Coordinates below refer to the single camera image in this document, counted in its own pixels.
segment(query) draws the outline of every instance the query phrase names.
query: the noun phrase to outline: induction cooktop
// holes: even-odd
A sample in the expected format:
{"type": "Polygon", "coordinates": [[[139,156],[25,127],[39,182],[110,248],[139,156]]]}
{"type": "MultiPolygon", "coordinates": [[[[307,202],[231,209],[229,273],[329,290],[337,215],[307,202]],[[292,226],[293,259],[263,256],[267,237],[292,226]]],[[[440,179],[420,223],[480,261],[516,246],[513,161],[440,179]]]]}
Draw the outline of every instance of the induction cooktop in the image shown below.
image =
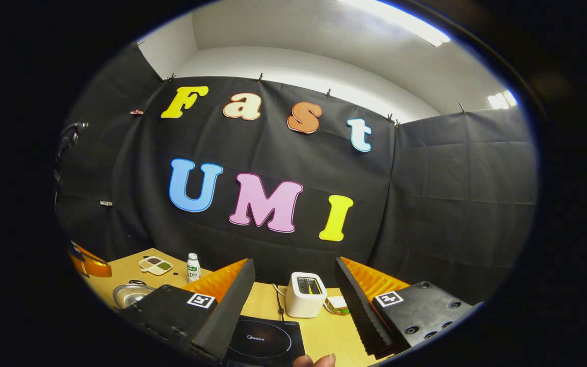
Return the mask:
{"type": "Polygon", "coordinates": [[[301,355],[305,355],[305,348],[298,323],[240,316],[224,365],[291,367],[294,359],[301,355]]]}

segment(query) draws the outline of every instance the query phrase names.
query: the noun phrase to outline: orange object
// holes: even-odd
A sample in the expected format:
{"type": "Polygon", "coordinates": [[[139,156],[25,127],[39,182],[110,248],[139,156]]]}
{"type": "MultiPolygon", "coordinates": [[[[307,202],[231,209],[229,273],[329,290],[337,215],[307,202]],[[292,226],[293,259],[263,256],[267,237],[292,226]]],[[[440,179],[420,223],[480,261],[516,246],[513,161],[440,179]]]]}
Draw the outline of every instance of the orange object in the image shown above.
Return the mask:
{"type": "Polygon", "coordinates": [[[93,255],[77,244],[74,244],[74,247],[83,255],[84,259],[81,260],[74,255],[69,255],[76,271],[86,276],[112,277],[112,267],[104,259],[93,255]]]}
{"type": "Polygon", "coordinates": [[[367,267],[341,256],[341,260],[350,270],[350,274],[359,284],[361,291],[366,295],[366,299],[372,304],[375,296],[401,290],[407,288],[409,285],[401,280],[395,279],[392,276],[384,274],[378,270],[367,267]]]}
{"type": "Polygon", "coordinates": [[[221,268],[214,273],[208,274],[207,276],[194,281],[193,283],[183,286],[182,289],[215,297],[217,302],[221,304],[223,297],[226,295],[226,292],[228,292],[230,286],[237,278],[239,271],[247,260],[247,258],[244,258],[243,260],[230,264],[225,268],[221,268]]]}

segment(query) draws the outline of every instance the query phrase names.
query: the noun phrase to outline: ceiling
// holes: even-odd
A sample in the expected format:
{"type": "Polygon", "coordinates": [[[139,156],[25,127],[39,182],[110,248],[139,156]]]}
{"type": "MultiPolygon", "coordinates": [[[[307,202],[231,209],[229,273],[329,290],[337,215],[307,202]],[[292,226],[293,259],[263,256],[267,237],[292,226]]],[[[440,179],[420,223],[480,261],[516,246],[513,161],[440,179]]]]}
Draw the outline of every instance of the ceiling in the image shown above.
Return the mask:
{"type": "Polygon", "coordinates": [[[310,52],[373,72],[441,114],[489,109],[504,88],[454,41],[438,47],[335,0],[221,0],[193,13],[198,49],[267,46],[310,52]]]}

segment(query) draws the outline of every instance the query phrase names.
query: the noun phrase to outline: light blue letter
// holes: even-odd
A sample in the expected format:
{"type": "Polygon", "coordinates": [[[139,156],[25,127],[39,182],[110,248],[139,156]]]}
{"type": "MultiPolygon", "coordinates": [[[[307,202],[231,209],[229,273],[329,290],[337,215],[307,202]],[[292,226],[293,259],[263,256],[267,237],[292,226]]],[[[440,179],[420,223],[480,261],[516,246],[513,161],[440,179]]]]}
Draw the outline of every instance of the light blue letter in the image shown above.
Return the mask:
{"type": "Polygon", "coordinates": [[[212,163],[203,163],[201,165],[201,170],[203,171],[201,195],[196,200],[191,200],[187,197],[185,190],[189,171],[193,170],[196,165],[194,165],[193,161],[176,158],[172,160],[172,167],[172,179],[169,183],[169,198],[172,199],[173,204],[186,212],[198,213],[208,209],[210,204],[212,204],[212,197],[214,197],[217,176],[223,172],[223,168],[212,163]]]}
{"type": "Polygon", "coordinates": [[[366,135],[370,135],[370,127],[366,126],[366,121],[361,118],[354,118],[348,120],[350,130],[350,141],[352,146],[358,151],[370,151],[370,144],[365,140],[366,135]]]}

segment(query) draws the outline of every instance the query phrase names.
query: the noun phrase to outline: finger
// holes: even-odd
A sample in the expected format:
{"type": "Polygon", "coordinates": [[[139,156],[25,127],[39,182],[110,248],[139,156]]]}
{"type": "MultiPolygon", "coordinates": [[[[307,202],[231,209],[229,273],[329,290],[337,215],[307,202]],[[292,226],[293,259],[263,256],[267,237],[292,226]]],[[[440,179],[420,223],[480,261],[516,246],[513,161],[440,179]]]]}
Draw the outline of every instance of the finger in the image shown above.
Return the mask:
{"type": "Polygon", "coordinates": [[[314,361],[308,355],[301,355],[293,360],[293,367],[313,367],[314,361]]]}
{"type": "Polygon", "coordinates": [[[325,357],[317,360],[314,364],[314,367],[335,367],[335,363],[336,356],[334,355],[334,353],[332,353],[331,355],[326,355],[325,357]]]}

